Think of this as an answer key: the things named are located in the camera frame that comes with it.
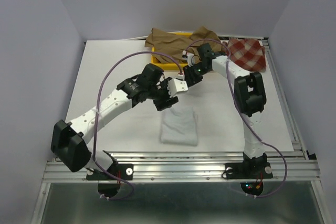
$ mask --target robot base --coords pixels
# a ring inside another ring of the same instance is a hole
[[[243,162],[226,163],[225,171],[222,173],[224,179],[256,179],[261,174],[263,179],[273,178],[271,165],[267,162],[264,153],[258,158],[249,158],[243,154]]]

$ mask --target glass panel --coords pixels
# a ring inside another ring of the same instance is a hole
[[[266,183],[264,193],[278,185]],[[128,200],[106,201],[97,184],[53,184],[43,223],[322,223],[310,182],[286,182],[264,199],[233,189],[241,190],[240,184],[142,184]]]

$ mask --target cable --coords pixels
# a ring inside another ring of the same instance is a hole
[[[114,197],[112,198],[108,198],[108,197],[105,197],[104,195],[101,195],[101,197],[103,198],[106,198],[107,200],[120,200],[120,199],[125,199],[125,198],[128,198],[129,196],[131,196],[133,193],[134,193],[134,186],[128,182],[127,180],[124,180],[122,178],[118,178],[117,176],[114,176],[113,174],[109,173],[107,170],[105,170],[103,167],[101,167],[101,165],[97,162],[96,160],[96,149],[97,149],[97,133],[98,133],[98,118],[99,118],[99,107],[100,107],[100,99],[101,99],[101,93],[102,93],[102,90],[103,90],[103,87],[104,87],[104,84],[108,78],[108,76],[111,74],[111,72],[117,67],[117,65],[119,65],[121,62],[123,62],[124,60],[128,59],[128,58],[131,58],[133,56],[136,56],[136,55],[142,55],[142,54],[154,54],[154,55],[160,55],[160,56],[163,56],[163,57],[166,57],[166,58],[169,58],[170,60],[172,60],[179,68],[180,70],[180,74],[183,74],[183,69],[182,67],[179,65],[179,63],[171,56],[169,55],[166,55],[164,53],[161,53],[161,52],[149,52],[149,51],[142,51],[142,52],[135,52],[133,54],[130,54],[122,59],[120,59],[108,72],[107,74],[105,75],[105,77],[103,78],[103,81],[101,82],[100,84],[100,88],[99,88],[99,91],[98,91],[98,95],[97,95],[97,104],[96,104],[96,116],[94,118],[94,126],[93,126],[93,152],[92,152],[92,159],[94,161],[94,163],[98,166],[98,168],[104,172],[106,175],[108,175],[109,177],[119,181],[119,182],[124,182],[125,184],[128,184],[131,188],[132,188],[132,191],[127,194],[126,196],[123,196],[121,198],[117,198],[117,199],[114,199]]]
[[[120,172],[120,170],[118,171],[118,176],[117,176],[118,178],[121,178],[121,172]]]
[[[261,175],[261,180],[260,180],[260,183],[259,183],[259,185],[258,185],[259,188],[260,188],[261,184],[263,183],[262,180],[264,179],[264,178],[262,177],[262,173],[260,173],[260,175]]]
[[[268,143],[265,143],[264,141],[262,141],[262,139],[260,138],[260,136],[252,129],[252,127],[249,125],[249,123],[247,122],[247,120],[243,117],[242,113],[240,112],[238,104],[237,104],[236,99],[235,99],[233,88],[231,86],[231,81],[230,81],[229,60],[231,58],[231,51],[228,49],[228,47],[225,44],[223,44],[223,43],[221,43],[221,42],[219,42],[217,40],[214,40],[214,39],[199,39],[199,40],[196,40],[196,41],[192,42],[185,50],[187,51],[187,49],[190,46],[192,46],[193,44],[195,44],[195,43],[197,43],[199,41],[204,41],[204,40],[206,40],[206,41],[212,41],[212,42],[216,42],[218,44],[221,44],[228,51],[228,56],[227,56],[227,61],[226,61],[226,79],[227,79],[227,82],[229,84],[231,96],[233,98],[233,103],[235,105],[236,110],[238,111],[238,114],[239,114],[240,118],[245,123],[245,125],[249,128],[249,130],[252,132],[252,134],[257,138],[258,141],[260,141],[262,144],[264,144],[264,145],[266,145],[266,146],[271,147],[272,149],[274,149],[277,153],[279,153],[280,157],[283,160],[283,164],[285,166],[285,175],[284,175],[284,179],[282,180],[280,186],[277,189],[275,189],[274,191],[272,191],[272,192],[270,192],[268,194],[265,194],[265,195],[259,195],[259,196],[253,196],[253,195],[251,195],[254,198],[265,198],[265,197],[271,196],[271,195],[275,194],[278,190],[280,190],[284,186],[284,184],[285,184],[285,181],[286,181],[286,178],[287,178],[287,173],[288,173],[288,167],[287,167],[286,159],[285,159],[284,155],[282,154],[282,152],[279,149],[277,149],[275,146],[273,146],[271,144],[268,144]]]
[[[256,181],[254,182],[254,184],[255,184],[255,183],[257,183],[257,182],[258,182],[258,180],[259,180],[259,175],[257,176],[257,179],[256,179]]]
[[[191,63],[192,63],[192,64],[193,64],[193,59],[194,59],[194,57],[198,57],[198,59],[201,60],[200,57],[199,57],[198,55],[194,55],[193,57],[191,57]]]

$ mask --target red checkered cloth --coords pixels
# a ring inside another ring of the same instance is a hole
[[[248,71],[265,71],[265,48],[256,39],[230,39],[231,60]]]

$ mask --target white wall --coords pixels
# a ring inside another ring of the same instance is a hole
[[[152,27],[271,34],[289,0],[62,0],[84,39],[144,36]]]
[[[336,221],[336,0],[290,0],[270,46]]]
[[[83,43],[61,0],[0,0],[0,223],[30,223]]]

